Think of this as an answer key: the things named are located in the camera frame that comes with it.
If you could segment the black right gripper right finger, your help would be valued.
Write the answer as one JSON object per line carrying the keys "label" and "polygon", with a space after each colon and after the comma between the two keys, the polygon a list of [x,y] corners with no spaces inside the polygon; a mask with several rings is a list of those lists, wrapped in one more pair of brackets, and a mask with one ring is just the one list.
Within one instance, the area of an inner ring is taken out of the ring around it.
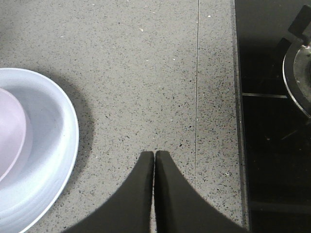
{"label": "black right gripper right finger", "polygon": [[155,216],[159,233],[245,233],[187,182],[169,152],[155,154]]}

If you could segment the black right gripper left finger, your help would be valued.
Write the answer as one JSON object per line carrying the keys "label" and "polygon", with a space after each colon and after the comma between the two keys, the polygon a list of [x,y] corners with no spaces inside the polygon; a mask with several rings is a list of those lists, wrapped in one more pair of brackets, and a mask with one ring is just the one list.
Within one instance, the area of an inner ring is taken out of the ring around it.
{"label": "black right gripper left finger", "polygon": [[118,190],[67,233],[149,233],[154,153],[143,151]]}

